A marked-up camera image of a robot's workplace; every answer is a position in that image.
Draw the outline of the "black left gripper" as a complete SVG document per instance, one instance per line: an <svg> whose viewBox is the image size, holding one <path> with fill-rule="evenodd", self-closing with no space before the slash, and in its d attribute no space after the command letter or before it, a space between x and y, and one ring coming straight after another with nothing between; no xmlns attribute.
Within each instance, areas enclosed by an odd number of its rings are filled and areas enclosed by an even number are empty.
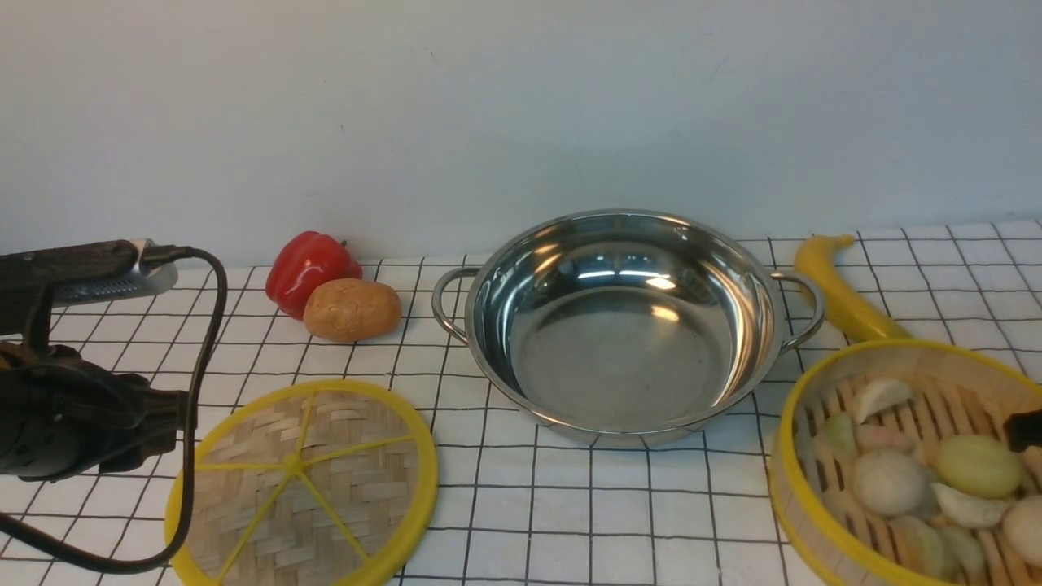
<svg viewBox="0 0 1042 586"><path fill-rule="evenodd" d="M63 481L97 470L122 474L170 453L187 429L187 391L114 374L66 346L38 353L2 343L1 471Z"/></svg>

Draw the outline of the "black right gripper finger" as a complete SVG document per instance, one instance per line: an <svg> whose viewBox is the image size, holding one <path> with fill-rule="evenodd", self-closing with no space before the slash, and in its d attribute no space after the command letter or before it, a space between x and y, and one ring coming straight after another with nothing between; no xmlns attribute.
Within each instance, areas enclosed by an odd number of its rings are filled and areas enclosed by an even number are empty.
<svg viewBox="0 0 1042 586"><path fill-rule="evenodd" d="M1042 446L1042 411L1011 414L1002 423L1004 442L1009 450L1023 453Z"/></svg>

